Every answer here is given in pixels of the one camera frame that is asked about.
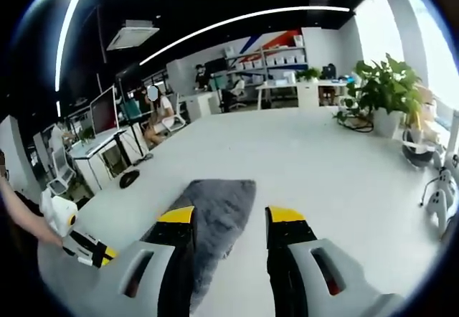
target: white wall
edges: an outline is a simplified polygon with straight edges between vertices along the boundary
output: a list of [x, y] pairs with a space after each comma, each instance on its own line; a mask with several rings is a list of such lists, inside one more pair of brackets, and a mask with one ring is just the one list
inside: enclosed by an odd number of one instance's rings
[[422, 79], [424, 86], [429, 86], [427, 58], [419, 23], [409, 0], [387, 0], [399, 30], [405, 62]]
[[309, 67], [322, 70], [323, 66], [331, 63], [335, 65], [337, 75], [346, 73], [341, 62], [341, 39], [338, 30], [314, 27], [302, 28], [301, 31]]
[[[285, 32], [271, 32], [263, 34], [258, 37], [245, 52], [254, 52], [263, 45], [266, 45], [271, 40], [279, 37]], [[172, 90], [181, 93], [182, 95], [189, 95], [195, 86], [196, 70], [195, 67], [198, 64], [205, 64], [208, 61], [219, 59], [224, 57], [224, 49], [226, 47], [233, 47], [235, 54], [240, 53], [242, 48], [246, 45], [249, 37], [242, 39], [236, 39], [233, 41], [225, 42], [213, 46], [210, 48], [203, 49], [187, 57], [183, 57], [179, 60], [174, 60], [167, 64], [166, 69], [169, 76], [169, 84]], [[300, 51], [289, 52], [289, 55], [302, 54]], [[281, 72], [282, 70], [272, 70], [272, 73]]]
[[[284, 32], [272, 32], [258, 38], [246, 50], [253, 52], [270, 40], [279, 37]], [[337, 75], [349, 74], [358, 60], [363, 59], [361, 43], [356, 22], [351, 19], [340, 30], [322, 29], [318, 27], [302, 28], [301, 33], [306, 47], [306, 61], [310, 66], [321, 69], [323, 66], [333, 63], [336, 66]], [[167, 64], [169, 76], [168, 83], [172, 89], [182, 95], [189, 95], [194, 86], [196, 77], [195, 66], [208, 61], [224, 57], [225, 47], [233, 47], [235, 53], [239, 53], [249, 37], [218, 44], [217, 46], [203, 49], [187, 57], [174, 60]], [[302, 54], [300, 51], [289, 52], [289, 55]]]
[[13, 189], [39, 203], [41, 189], [22, 145], [17, 120], [7, 116], [0, 124], [0, 148], [5, 153], [9, 181]]
[[341, 41], [342, 72], [349, 74], [355, 68], [356, 63], [364, 59], [355, 16], [340, 28], [339, 37]]

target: computer monitor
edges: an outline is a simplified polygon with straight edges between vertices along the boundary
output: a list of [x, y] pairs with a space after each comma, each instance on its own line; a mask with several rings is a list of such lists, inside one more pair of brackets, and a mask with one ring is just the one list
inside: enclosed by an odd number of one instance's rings
[[119, 128], [116, 113], [115, 90], [113, 87], [106, 90], [91, 102], [91, 118], [93, 120], [94, 135]]
[[321, 79], [336, 79], [336, 68], [333, 64], [322, 67]]

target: white cabinet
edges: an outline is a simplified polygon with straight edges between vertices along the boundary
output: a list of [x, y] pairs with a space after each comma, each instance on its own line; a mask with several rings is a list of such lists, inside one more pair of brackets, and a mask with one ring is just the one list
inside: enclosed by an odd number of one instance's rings
[[297, 82], [298, 107], [300, 109], [318, 108], [318, 85], [310, 82]]

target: white storage box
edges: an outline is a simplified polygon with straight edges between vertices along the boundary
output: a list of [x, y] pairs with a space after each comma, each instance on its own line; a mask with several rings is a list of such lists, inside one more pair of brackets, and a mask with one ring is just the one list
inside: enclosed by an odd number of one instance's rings
[[245, 70], [250, 70], [253, 68], [253, 62], [252, 61], [246, 61], [244, 62], [244, 69]]
[[275, 64], [276, 65], [284, 65], [285, 64], [285, 58], [284, 57], [276, 57], [275, 58]]
[[295, 41], [296, 47], [304, 47], [303, 35], [295, 35], [293, 40]]
[[304, 55], [297, 55], [297, 56], [296, 56], [296, 62], [297, 62], [298, 64], [304, 63], [304, 62], [305, 62], [305, 57], [304, 57]]
[[273, 57], [269, 57], [266, 59], [266, 65], [267, 66], [274, 66], [275, 63], [274, 63], [274, 58]]
[[295, 84], [296, 83], [296, 77], [295, 77], [295, 72], [294, 71], [284, 72], [284, 77], [287, 79], [288, 84]]
[[252, 78], [254, 84], [261, 84], [263, 83], [263, 76], [262, 75], [254, 75]]
[[224, 55], [226, 57], [234, 57], [235, 55], [235, 49], [233, 47], [226, 47], [224, 49]]
[[262, 65], [261, 59], [253, 60], [253, 67], [254, 68], [262, 68], [263, 65]]

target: plant pot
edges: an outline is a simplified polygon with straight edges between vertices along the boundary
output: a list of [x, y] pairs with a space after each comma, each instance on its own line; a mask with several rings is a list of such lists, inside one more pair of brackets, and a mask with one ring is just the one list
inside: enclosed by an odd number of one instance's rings
[[392, 111], [390, 114], [387, 114], [385, 108], [375, 110], [373, 112], [374, 131], [379, 136], [394, 138], [403, 115], [402, 111]]

